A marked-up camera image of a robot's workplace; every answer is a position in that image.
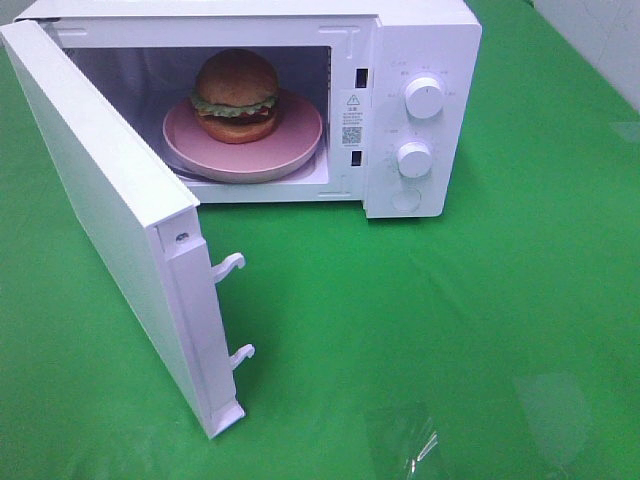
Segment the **glass microwave turntable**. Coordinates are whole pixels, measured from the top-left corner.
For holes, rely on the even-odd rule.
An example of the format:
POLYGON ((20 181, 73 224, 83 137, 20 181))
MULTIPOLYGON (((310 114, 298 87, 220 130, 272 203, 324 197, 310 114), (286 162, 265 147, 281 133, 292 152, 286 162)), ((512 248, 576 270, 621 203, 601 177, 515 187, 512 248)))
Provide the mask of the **glass microwave turntable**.
MULTIPOLYGON (((167 166, 180 178, 191 182, 204 182, 213 184, 223 184, 223 181, 212 180, 190 170, 168 163, 167 166)), ((324 151, 313 154, 309 160, 301 165, 297 170, 278 179, 270 180, 265 184, 326 184, 328 178, 328 162, 324 151)))

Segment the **white warning label sticker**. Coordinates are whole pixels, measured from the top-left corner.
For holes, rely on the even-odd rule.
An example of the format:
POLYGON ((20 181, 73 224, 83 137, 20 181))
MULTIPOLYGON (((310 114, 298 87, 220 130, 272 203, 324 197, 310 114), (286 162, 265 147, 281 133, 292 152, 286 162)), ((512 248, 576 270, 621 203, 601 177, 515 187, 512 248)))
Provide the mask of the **white warning label sticker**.
POLYGON ((340 144, 343 147, 361 146, 367 124, 367 95, 362 89, 341 90, 338 107, 340 144))

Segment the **white upper power knob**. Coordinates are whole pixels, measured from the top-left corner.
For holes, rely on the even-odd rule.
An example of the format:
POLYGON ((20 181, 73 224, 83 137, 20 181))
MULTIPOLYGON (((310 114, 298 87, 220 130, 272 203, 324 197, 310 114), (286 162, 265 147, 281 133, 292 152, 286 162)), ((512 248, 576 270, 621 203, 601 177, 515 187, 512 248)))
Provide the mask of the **white upper power knob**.
POLYGON ((435 76, 424 74, 407 84, 404 99, 406 110, 412 117, 428 119, 443 108, 445 89, 435 76))

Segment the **burger with lettuce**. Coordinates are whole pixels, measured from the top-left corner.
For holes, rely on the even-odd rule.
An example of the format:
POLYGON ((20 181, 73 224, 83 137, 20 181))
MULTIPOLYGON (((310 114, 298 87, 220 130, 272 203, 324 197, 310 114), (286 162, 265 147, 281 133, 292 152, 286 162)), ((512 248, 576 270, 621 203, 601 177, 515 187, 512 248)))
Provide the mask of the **burger with lettuce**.
POLYGON ((196 120, 213 139, 227 144, 258 141, 276 126, 278 76, 262 56, 227 49, 203 64, 190 102, 196 120))

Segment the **pink plate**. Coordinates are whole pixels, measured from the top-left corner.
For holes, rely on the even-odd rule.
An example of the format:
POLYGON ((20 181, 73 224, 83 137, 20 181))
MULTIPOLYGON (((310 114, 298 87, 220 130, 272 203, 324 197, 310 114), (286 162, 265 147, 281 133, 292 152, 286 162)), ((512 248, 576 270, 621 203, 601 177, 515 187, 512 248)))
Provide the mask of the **pink plate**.
POLYGON ((166 145, 190 172, 218 182, 263 183, 282 178, 304 165, 315 153, 323 134, 323 119, 306 98, 280 92, 279 114, 266 137, 228 144, 210 137, 198 124, 185 99, 165 115, 166 145))

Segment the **white microwave oven body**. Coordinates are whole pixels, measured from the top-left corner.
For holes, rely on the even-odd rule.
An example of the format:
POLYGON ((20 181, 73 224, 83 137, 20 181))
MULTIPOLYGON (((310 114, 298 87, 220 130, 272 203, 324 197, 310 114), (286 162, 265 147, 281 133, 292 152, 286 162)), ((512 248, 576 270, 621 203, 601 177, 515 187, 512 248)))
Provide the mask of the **white microwave oven body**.
POLYGON ((47 32, 166 166, 185 168, 166 145, 165 115, 187 98, 206 58, 223 49, 264 55, 283 86, 315 103, 328 183, 191 182, 167 166, 198 205, 356 201, 370 218, 443 209, 482 34, 461 1, 38 1, 13 23, 24 20, 47 32), (445 99, 438 114, 417 119, 404 90, 424 74, 440 80, 445 99), (338 102, 348 89, 368 97, 359 147, 339 139, 338 102), (423 177, 398 170, 398 149, 409 142, 431 150, 423 177), (399 212, 391 197, 409 188, 421 203, 399 212))

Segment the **white microwave door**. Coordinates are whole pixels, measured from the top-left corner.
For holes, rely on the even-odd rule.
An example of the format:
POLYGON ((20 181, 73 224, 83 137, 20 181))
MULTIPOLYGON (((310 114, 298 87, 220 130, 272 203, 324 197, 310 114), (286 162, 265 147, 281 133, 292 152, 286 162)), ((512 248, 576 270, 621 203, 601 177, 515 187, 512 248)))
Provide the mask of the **white microwave door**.
POLYGON ((208 436, 244 416, 198 199, 36 22, 1 29, 67 197, 109 273, 208 436))

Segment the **clear tape patch on cloth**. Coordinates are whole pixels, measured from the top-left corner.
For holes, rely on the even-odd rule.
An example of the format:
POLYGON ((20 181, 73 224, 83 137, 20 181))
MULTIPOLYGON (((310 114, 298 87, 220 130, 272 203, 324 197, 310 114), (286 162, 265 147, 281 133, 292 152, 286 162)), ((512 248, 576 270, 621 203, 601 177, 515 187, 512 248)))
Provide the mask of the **clear tape patch on cloth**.
POLYGON ((433 417, 422 402, 365 414, 377 479, 449 479, 433 417))

